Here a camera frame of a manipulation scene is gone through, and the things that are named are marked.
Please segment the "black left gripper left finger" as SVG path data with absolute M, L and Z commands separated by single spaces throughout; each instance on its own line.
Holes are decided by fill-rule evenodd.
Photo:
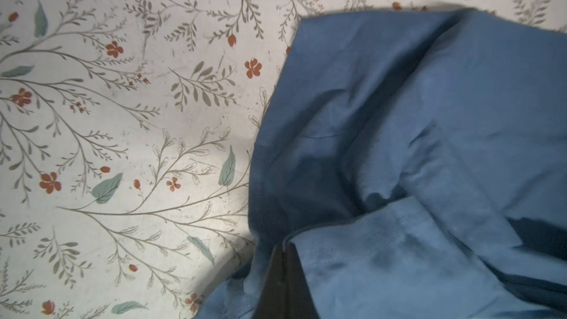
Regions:
M 261 296 L 252 318 L 285 318 L 285 257 L 280 245 L 273 249 Z

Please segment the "blue t shirt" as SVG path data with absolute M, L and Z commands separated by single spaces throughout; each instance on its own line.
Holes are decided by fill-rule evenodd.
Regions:
M 304 19 L 252 155 L 252 259 L 198 318 L 566 316 L 566 35 L 463 9 Z

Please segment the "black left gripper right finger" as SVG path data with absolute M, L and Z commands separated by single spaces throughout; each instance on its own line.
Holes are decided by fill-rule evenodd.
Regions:
M 284 317 L 319 319 L 296 246 L 287 245 L 283 254 Z

